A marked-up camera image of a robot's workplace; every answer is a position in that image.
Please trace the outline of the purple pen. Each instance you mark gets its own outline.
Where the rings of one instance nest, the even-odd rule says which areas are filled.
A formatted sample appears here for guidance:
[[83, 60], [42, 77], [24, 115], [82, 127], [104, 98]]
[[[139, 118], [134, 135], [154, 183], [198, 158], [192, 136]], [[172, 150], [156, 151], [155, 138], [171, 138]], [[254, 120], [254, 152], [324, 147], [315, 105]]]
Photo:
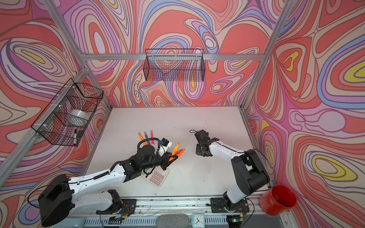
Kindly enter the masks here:
[[149, 137], [148, 137], [148, 134], [147, 134], [147, 132], [146, 131], [144, 131], [144, 135], [145, 135], [145, 138], [146, 139], [148, 139]]

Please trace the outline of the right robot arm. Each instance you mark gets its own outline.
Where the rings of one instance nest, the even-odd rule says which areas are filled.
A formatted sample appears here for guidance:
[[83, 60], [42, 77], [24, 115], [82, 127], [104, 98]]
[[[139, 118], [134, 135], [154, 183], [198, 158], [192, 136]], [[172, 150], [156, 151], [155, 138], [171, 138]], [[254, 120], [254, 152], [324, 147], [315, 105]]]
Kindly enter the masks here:
[[223, 194], [227, 205], [237, 204], [270, 182], [270, 176], [254, 149], [238, 150], [224, 144], [209, 133], [190, 130], [197, 139], [196, 155], [219, 157], [232, 165], [236, 184]]

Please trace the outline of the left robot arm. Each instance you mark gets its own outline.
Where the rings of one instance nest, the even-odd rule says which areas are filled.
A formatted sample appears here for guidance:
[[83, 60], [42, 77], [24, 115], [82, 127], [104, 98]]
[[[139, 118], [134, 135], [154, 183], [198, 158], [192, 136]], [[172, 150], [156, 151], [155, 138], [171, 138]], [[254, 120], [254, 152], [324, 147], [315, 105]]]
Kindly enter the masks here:
[[73, 178], [59, 175], [38, 197], [41, 224], [50, 227], [72, 214], [93, 211], [98, 215], [130, 216], [134, 210], [122, 201], [116, 190], [100, 194], [95, 191], [131, 181], [147, 169], [159, 166], [166, 170], [177, 158], [177, 155], [167, 152], [165, 146], [155, 149], [144, 145], [129, 159], [116, 161], [104, 171]]

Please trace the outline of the pink calculator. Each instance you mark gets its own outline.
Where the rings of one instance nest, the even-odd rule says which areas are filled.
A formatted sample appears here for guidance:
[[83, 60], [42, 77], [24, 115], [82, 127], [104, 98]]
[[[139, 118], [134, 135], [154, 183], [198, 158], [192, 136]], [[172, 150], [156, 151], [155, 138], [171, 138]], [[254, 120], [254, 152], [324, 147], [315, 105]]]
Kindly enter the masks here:
[[167, 179], [170, 170], [167, 168], [163, 170], [160, 166], [155, 167], [150, 175], [142, 173], [142, 178], [153, 184], [155, 187], [160, 188], [164, 181]]

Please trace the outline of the grey padded cushion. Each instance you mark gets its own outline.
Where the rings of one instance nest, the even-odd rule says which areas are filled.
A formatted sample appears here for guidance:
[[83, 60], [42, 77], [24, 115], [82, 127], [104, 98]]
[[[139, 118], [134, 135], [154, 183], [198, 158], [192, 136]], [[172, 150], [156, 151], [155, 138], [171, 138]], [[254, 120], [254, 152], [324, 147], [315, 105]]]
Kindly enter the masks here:
[[188, 228], [189, 217], [186, 214], [164, 214], [156, 219], [157, 228]]

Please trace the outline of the small white clock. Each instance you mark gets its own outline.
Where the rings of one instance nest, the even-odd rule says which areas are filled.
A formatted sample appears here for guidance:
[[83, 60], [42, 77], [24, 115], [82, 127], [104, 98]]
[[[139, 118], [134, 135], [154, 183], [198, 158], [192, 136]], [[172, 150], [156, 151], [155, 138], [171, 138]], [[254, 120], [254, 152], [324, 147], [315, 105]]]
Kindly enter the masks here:
[[192, 215], [192, 227], [193, 228], [205, 228], [205, 215], [193, 214]]

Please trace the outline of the red plastic cup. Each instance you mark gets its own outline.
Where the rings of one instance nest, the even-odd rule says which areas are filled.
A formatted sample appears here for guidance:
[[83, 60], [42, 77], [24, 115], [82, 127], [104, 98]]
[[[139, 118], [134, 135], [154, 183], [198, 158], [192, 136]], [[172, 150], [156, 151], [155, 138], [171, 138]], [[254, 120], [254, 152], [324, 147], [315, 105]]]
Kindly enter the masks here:
[[259, 198], [260, 208], [270, 216], [277, 216], [297, 204], [297, 198], [294, 192], [284, 186], [276, 185]]

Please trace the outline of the black marker in basket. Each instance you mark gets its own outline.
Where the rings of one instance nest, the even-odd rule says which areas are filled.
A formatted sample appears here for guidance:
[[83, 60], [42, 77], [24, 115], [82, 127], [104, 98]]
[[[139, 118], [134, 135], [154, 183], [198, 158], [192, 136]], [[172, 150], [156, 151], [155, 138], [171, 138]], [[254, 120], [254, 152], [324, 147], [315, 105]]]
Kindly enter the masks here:
[[78, 139], [77, 139], [77, 129], [74, 130], [74, 142], [73, 142], [73, 145], [76, 146], [78, 144]]

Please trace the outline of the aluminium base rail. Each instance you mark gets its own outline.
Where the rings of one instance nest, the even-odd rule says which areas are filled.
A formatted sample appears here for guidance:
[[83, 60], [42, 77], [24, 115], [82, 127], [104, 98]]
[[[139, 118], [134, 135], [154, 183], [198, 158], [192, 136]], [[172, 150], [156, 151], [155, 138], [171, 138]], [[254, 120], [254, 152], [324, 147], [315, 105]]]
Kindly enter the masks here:
[[[204, 214], [212, 215], [211, 207], [206, 204], [210, 203], [210, 198], [221, 198], [219, 195], [208, 196], [174, 196], [174, 197], [134, 197], [137, 199], [136, 210], [131, 216], [153, 216], [163, 214]], [[107, 200], [97, 195], [97, 200], [92, 202], [85, 197], [77, 200], [76, 207], [71, 210], [68, 218], [81, 216], [101, 216], [123, 218], [119, 214], [97, 215], [97, 210], [104, 210], [111, 204], [111, 200]], [[240, 213], [217, 213], [220, 215], [239, 215]]]

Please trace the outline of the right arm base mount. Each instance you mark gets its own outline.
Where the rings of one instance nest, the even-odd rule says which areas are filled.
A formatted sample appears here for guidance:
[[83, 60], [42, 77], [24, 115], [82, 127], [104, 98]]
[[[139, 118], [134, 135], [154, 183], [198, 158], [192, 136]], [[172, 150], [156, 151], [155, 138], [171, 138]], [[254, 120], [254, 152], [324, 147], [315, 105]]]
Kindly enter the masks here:
[[210, 203], [206, 204], [211, 207], [212, 213], [240, 213], [247, 214], [250, 209], [246, 199], [237, 203], [231, 203], [227, 198], [210, 198]]

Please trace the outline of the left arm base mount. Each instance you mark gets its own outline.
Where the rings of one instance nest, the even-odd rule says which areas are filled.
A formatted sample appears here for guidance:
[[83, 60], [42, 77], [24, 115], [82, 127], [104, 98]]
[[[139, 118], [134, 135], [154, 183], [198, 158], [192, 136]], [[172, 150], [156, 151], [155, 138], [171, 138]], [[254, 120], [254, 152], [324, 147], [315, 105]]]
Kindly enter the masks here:
[[116, 190], [108, 190], [107, 197], [111, 197], [111, 204], [104, 210], [97, 210], [97, 215], [119, 214], [121, 216], [130, 216], [136, 210], [137, 199], [122, 199]]

